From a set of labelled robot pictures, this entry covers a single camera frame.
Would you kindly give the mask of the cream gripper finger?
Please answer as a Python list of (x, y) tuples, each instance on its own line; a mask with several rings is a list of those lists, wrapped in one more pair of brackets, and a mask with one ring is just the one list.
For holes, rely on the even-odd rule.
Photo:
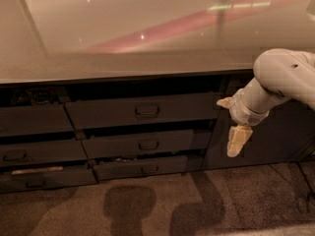
[(229, 109), (231, 107), (231, 98), (226, 97), (217, 101), (217, 105), (223, 107), (225, 109)]
[(232, 126), (228, 133), (227, 155), (229, 157), (238, 156), (252, 134), (253, 130), (251, 127)]

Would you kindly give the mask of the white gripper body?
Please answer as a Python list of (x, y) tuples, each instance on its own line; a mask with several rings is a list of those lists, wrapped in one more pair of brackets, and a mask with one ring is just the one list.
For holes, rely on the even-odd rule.
[(257, 126), (265, 118), (269, 116), (269, 112), (255, 113), (250, 110), (243, 102), (241, 95), (243, 94), (243, 88), (239, 89), (231, 98), (229, 103), (229, 113), (231, 119), (242, 126)]

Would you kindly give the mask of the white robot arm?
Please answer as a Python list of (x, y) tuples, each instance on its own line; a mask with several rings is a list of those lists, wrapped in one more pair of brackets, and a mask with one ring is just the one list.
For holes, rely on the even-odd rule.
[(253, 74), (244, 88), (217, 101), (236, 123), (228, 133), (229, 157), (240, 154), (253, 134), (252, 128), (265, 120), (274, 107), (295, 99), (315, 110), (314, 53), (270, 49), (256, 59)]

